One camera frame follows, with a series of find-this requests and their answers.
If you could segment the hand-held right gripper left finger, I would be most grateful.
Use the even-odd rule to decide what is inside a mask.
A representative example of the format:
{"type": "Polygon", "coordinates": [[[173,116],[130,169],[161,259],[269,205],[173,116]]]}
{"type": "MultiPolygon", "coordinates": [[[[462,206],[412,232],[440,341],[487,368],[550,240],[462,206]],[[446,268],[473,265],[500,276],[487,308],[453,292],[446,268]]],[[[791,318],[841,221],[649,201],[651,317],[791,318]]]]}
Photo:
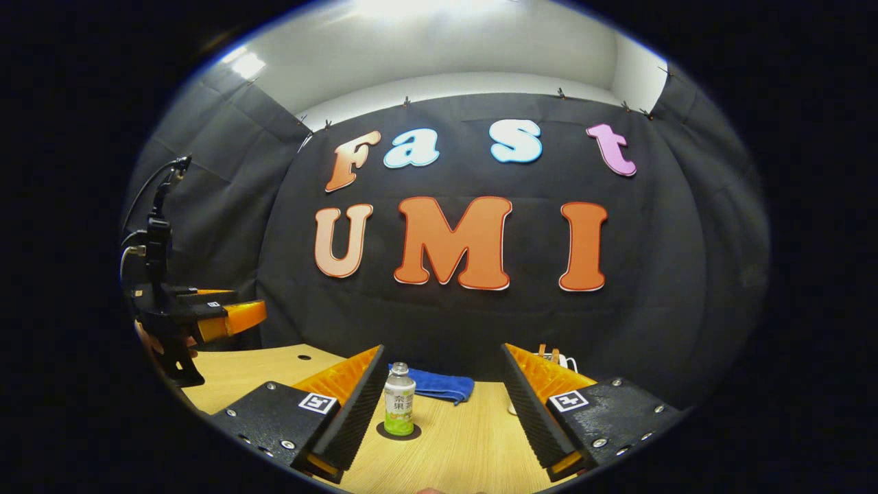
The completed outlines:
{"type": "Polygon", "coordinates": [[[292,386],[267,381],[209,420],[270,462],[339,484],[382,397],[383,353],[376,345],[292,386]]]}

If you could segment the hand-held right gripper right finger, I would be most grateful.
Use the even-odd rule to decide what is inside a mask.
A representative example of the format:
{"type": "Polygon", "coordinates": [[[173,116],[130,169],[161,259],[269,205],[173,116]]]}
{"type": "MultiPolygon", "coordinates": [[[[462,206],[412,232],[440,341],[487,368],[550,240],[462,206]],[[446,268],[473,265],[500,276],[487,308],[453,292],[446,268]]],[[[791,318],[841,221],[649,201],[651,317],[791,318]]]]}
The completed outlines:
{"type": "Polygon", "coordinates": [[[508,396],[552,482],[631,456],[685,416],[629,379],[596,381],[511,344],[501,352],[508,396]]]}

